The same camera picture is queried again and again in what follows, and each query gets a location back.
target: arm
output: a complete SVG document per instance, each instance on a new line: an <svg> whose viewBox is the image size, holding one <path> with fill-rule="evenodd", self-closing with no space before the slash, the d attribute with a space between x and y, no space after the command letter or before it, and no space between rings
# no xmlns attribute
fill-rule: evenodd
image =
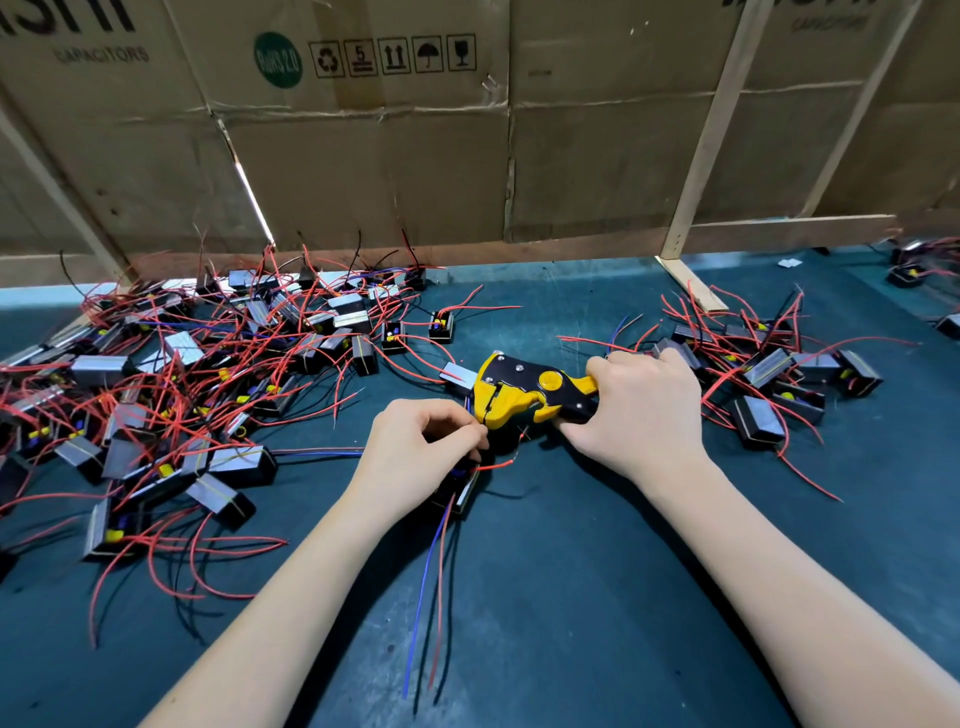
<svg viewBox="0 0 960 728"><path fill-rule="evenodd" d="M460 458L479 461L486 432L453 401L392 402L344 494L141 725L282 726L373 548Z"/></svg>
<svg viewBox="0 0 960 728"><path fill-rule="evenodd" d="M600 390L583 454L633 480L743 619L810 728L960 725L960 685L767 521L710 462L700 387L675 352L587 366ZM663 453L670 453L664 458Z"/></svg>

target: forearm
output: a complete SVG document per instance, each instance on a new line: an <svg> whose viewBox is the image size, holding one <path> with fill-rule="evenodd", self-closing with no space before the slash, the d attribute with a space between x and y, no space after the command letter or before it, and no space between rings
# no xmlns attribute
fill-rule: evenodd
<svg viewBox="0 0 960 728"><path fill-rule="evenodd" d="M281 726L389 524L345 494L145 726Z"/></svg>
<svg viewBox="0 0 960 728"><path fill-rule="evenodd" d="M780 533L705 454L636 480L741 616L805 726L960 725L956 682Z"/></svg>

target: wire stripper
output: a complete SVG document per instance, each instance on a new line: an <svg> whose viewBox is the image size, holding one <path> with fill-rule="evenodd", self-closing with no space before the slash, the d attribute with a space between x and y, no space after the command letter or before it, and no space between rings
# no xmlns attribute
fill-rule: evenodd
<svg viewBox="0 0 960 728"><path fill-rule="evenodd" d="M585 422L596 412L596 393L592 376L574 379L559 369L493 352L473 384L473 415L489 429L498 429L539 404L535 423L557 415Z"/></svg>

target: green table surface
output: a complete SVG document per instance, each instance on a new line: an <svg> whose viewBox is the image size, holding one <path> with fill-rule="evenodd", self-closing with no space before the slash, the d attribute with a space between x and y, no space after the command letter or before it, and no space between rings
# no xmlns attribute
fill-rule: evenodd
<svg viewBox="0 0 960 728"><path fill-rule="evenodd" d="M705 424L708 451L788 537L960 676L958 350L836 260L800 258L804 265L785 270L776 257L743 257L700 275L748 298L760 315L773 315L799 284L809 315L804 332L824 341L879 335L922 345L855 345L886 381L867 399L830 401L821 427L825 447L808 431L793 430L791 460L844 503L815 492L772 453L747 451L734 433ZM676 290L659 267L635 260L442 275L444 282L424 294L424 307L458 303L480 282L477 304L523 306L459 317L450 349L473 369L499 349L579 373L602 350L564 345L557 334L607 340L624 315L643 312L632 329L639 334L661 318L660 294ZM35 341L63 316L0 314L4 348ZM422 342L417 348L428 351ZM349 390L361 386L335 428L324 418L261 430L253 439L275 448L362 445L388 401L431 396L383 367L354 379ZM273 486L249 490L258 510L239 533L280 536L291 546L211 563L208 581L255 592L343 492L354 466L284 465ZM89 486L55 463L42 469L33 492L63 490ZM0 543L88 507L69 499L21 505L0 522ZM485 474L467 518L448 533L451 596L444 599L440 689L426 691L436 616L425 603L418 688L404 701L420 578L440 515L424 505L374 552L291 725L793 724L742 624L683 542L633 486L571 452L551 428L537 431L512 467ZM101 567L78 562L82 531L79 524L64 529L30 550L0 584L4 725L133 725L242 609L216 598L177 603L156 589L139 561L109 577L98 612L101 644L93 651L86 614ZM188 570L178 576L178 561L159 563L163 578L189 584ZM434 576L428 584L427 600L435 597Z"/></svg>

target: hand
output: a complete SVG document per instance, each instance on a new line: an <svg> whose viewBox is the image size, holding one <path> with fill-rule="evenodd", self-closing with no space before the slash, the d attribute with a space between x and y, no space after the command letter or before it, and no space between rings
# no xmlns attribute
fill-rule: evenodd
<svg viewBox="0 0 960 728"><path fill-rule="evenodd" d="M346 495L392 525L437 490L462 457L479 463L478 449L489 446L487 428L455 401L394 400L373 418Z"/></svg>
<svg viewBox="0 0 960 728"><path fill-rule="evenodd" d="M681 356L660 359L614 352L594 356L587 374L600 403L585 425L558 422L570 444L637 485L655 479L669 462L706 457L700 425L700 385Z"/></svg>

